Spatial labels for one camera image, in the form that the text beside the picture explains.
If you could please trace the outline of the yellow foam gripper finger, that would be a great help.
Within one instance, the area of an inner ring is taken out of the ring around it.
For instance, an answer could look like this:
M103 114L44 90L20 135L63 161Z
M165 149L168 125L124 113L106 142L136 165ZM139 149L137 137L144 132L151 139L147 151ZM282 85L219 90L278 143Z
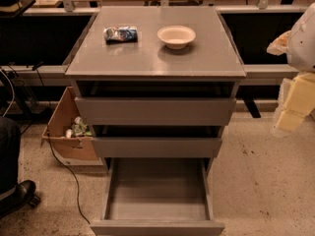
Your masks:
M300 73L292 80L284 79L274 115L272 134L286 137L298 129L315 109L315 75Z

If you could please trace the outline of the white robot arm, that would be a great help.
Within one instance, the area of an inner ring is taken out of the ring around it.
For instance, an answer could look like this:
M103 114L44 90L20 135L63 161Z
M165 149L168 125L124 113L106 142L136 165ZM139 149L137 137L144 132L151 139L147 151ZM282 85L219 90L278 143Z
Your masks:
M315 109L315 4L307 8L291 30L276 38L267 52L285 53L288 65L299 71L292 80L283 80L279 93L272 132L285 137Z

